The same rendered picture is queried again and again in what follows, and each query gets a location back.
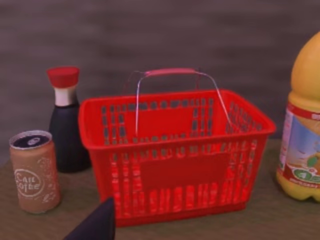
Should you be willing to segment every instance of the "red shopping basket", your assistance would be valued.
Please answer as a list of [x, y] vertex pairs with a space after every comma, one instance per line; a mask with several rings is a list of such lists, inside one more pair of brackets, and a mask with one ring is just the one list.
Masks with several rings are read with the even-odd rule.
[[[81, 139], [100, 200], [118, 227], [244, 209], [275, 125], [255, 106], [189, 68], [141, 73], [137, 95], [85, 100]], [[216, 90], [140, 95], [143, 79], [194, 74]]]

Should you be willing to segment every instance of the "basket base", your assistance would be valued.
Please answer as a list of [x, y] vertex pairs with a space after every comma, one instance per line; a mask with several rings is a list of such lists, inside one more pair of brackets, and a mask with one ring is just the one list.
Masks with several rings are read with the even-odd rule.
[[171, 222], [176, 220], [204, 217], [204, 216], [214, 215], [214, 214], [235, 212], [235, 211], [243, 210], [245, 208], [246, 208], [246, 203], [242, 202], [235, 205], [216, 206], [209, 209], [208, 208], [197, 209], [197, 210], [186, 211], [181, 213], [169, 213], [169, 214], [163, 214], [163, 215], [137, 217], [132, 219], [122, 218], [122, 219], [116, 220], [116, 227], [121, 228], [121, 227], [129, 227], [129, 226], [136, 226], [136, 225]]

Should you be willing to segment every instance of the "red bottle cap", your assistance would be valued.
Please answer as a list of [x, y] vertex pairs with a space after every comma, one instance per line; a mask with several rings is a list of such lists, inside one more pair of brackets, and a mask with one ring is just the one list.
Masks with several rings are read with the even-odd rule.
[[75, 66], [53, 67], [46, 71], [54, 88], [64, 89], [78, 83], [79, 68]]

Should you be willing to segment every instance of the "gray wall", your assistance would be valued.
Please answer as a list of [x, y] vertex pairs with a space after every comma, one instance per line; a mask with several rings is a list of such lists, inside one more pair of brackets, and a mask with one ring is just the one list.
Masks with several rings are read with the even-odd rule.
[[[81, 100], [119, 94], [133, 70], [201, 67], [269, 115], [279, 137], [291, 67], [319, 13], [319, 0], [2, 0], [1, 159], [12, 135], [47, 129], [45, 70], [56, 65], [81, 68]], [[143, 91], [193, 86], [155, 79]]]

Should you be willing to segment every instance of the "soy sauce bottle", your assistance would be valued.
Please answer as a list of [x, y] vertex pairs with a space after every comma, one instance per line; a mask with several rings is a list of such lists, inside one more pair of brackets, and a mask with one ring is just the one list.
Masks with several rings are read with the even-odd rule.
[[80, 105], [76, 93], [79, 69], [54, 67], [47, 70], [47, 75], [55, 93], [49, 132], [55, 144], [57, 170], [61, 173], [83, 171], [91, 166], [91, 162], [79, 133]]

